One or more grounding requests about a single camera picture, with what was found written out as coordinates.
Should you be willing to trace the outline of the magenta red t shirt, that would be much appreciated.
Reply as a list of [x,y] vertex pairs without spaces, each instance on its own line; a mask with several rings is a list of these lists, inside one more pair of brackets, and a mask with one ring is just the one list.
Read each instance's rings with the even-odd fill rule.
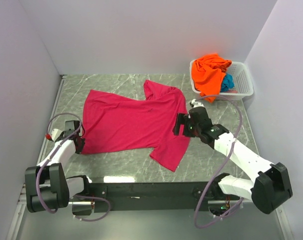
[[176,171],[190,143],[173,133],[177,115],[187,113],[185,96],[151,80],[143,90],[145,100],[90,90],[83,106],[83,155],[151,148],[151,159]]

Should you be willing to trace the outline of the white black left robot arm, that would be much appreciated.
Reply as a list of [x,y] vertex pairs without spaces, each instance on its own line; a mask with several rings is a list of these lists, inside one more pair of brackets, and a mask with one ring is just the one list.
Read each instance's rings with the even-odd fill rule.
[[64,167],[70,158],[80,154],[85,145],[81,137],[81,122],[65,122],[65,130],[53,129],[45,138],[54,142],[47,157],[36,166],[25,170],[26,205],[31,213],[55,213],[68,206],[72,197],[86,201],[92,194],[91,181],[86,175],[66,177]]

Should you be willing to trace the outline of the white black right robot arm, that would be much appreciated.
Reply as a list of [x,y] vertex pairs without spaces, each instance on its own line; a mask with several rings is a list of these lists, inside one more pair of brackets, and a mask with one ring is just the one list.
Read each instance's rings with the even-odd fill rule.
[[203,106],[195,106],[188,113],[178,113],[173,128],[174,135],[180,134],[199,138],[215,151],[235,163],[248,179],[237,178],[218,171],[206,184],[201,197],[207,191],[218,200],[226,195],[251,200],[264,214],[270,214],[293,196],[293,190],[286,166],[273,164],[262,158],[239,140],[221,124],[213,124]]

